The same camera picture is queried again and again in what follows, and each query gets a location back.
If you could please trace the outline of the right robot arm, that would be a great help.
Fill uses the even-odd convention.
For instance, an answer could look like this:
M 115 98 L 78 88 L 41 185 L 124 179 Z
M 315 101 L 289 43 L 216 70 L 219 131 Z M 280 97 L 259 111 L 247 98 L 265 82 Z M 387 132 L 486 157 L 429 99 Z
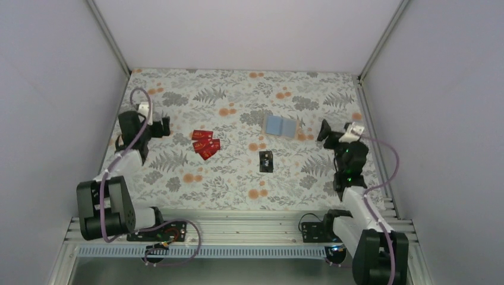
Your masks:
M 298 222 L 305 243 L 331 243 L 325 261 L 341 266 L 346 254 L 352 258 L 356 284 L 406 284 L 409 240 L 393 227 L 372 203 L 363 167 L 369 148 L 362 142 L 364 127 L 347 122 L 344 132 L 322 120 L 317 140 L 333 150 L 335 174 L 332 189 L 343 209 L 328 210 L 317 222 Z

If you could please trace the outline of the red credit card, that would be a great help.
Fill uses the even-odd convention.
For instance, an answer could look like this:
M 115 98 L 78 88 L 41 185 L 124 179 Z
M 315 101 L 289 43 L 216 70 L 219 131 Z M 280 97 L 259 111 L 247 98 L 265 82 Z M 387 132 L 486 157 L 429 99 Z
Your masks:
M 209 148 L 211 145 L 213 145 L 213 140 L 196 140 L 193 142 L 193 149 L 196 153 L 200 153 L 204 151 L 205 149 Z
M 213 131 L 194 130 L 191 134 L 191 139 L 194 141 L 211 140 L 212 138 L 213 138 Z
M 199 155 L 203 160 L 208 160 L 209 158 L 214 156 L 217 152 L 218 152 L 217 150 L 204 150 L 200 152 Z
M 213 139 L 213 140 L 211 140 L 211 142 L 209 143 L 209 150 L 218 151 L 220 149 L 221 149 L 221 141 L 220 141 L 220 139 Z

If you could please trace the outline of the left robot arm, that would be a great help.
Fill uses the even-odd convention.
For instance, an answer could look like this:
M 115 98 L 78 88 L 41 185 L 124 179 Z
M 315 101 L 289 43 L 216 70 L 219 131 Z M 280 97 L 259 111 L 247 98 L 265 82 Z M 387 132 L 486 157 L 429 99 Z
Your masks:
M 160 226 L 163 217 L 157 207 L 135 206 L 130 197 L 130 180 L 146 162 L 152 138 L 170 135 L 170 118 L 145 124 L 137 111 L 118 116 L 121 133 L 115 140 L 112 163 L 97 177 L 77 185 L 80 232 L 85 240 L 105 239 Z

